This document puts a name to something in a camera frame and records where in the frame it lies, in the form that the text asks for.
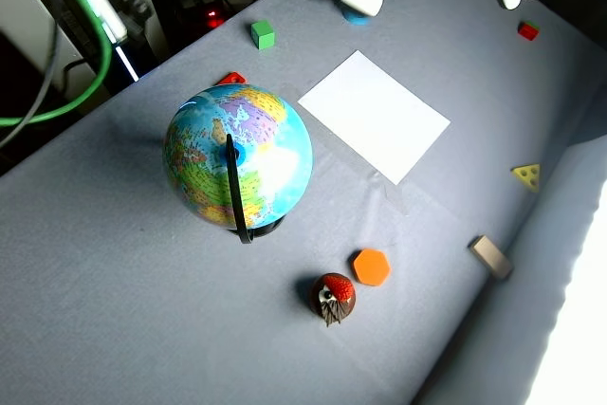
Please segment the gray cable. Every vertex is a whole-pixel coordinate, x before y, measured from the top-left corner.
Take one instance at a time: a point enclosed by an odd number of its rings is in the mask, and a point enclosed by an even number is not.
[[[56,11],[58,8],[58,0],[50,0],[51,7]],[[28,125],[31,118],[34,117],[38,108],[45,100],[46,92],[48,92],[48,88],[50,87],[50,82],[52,81],[53,74],[55,72],[55,66],[57,65],[57,59],[59,53],[59,25],[57,21],[53,18],[53,26],[50,35],[50,49],[48,50],[48,57],[46,58],[46,70],[45,76],[42,80],[42,84],[40,86],[40,90],[38,90],[38,95],[36,95],[36,99],[34,103],[29,108],[28,112],[23,116],[21,121],[14,126],[14,128],[6,135],[2,140],[0,140],[0,149],[6,146],[13,138],[15,138],[21,130],[24,129],[26,125]]]

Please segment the globe base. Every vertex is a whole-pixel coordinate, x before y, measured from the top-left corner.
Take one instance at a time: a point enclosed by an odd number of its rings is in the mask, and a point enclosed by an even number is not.
[[[259,227],[259,228],[253,228],[252,230],[248,230],[251,240],[254,237],[261,237],[261,236],[265,236],[266,234],[270,234],[271,232],[276,230],[280,226],[281,223],[283,223],[283,220],[285,220],[284,216],[282,216],[275,222],[269,223],[267,225],[263,225],[262,227]],[[230,231],[233,232],[234,234],[238,234],[238,230],[230,230]]]

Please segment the strawberry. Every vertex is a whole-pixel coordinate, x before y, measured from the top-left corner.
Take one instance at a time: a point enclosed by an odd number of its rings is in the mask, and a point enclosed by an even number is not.
[[[322,277],[322,282],[329,287],[333,296],[341,303],[354,297],[354,285],[340,274],[326,274]]]

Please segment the orange hexagonal block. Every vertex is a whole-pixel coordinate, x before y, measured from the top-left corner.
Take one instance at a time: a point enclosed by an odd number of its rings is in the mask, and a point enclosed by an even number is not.
[[[379,250],[361,250],[352,262],[357,280],[365,285],[380,286],[390,274],[390,264],[386,255]]]

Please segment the gray table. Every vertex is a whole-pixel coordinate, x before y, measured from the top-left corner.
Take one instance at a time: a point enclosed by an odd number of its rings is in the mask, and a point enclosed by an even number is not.
[[[451,120],[397,187],[296,103],[355,49]],[[551,169],[606,62],[535,2],[385,0],[365,27],[322,0],[257,2],[0,179],[0,403],[409,401],[487,277],[467,243],[505,246],[528,209],[509,168]],[[292,101],[315,155],[252,246],[185,210],[160,163],[179,104],[232,70]],[[392,275],[327,329],[305,285],[362,247]]]

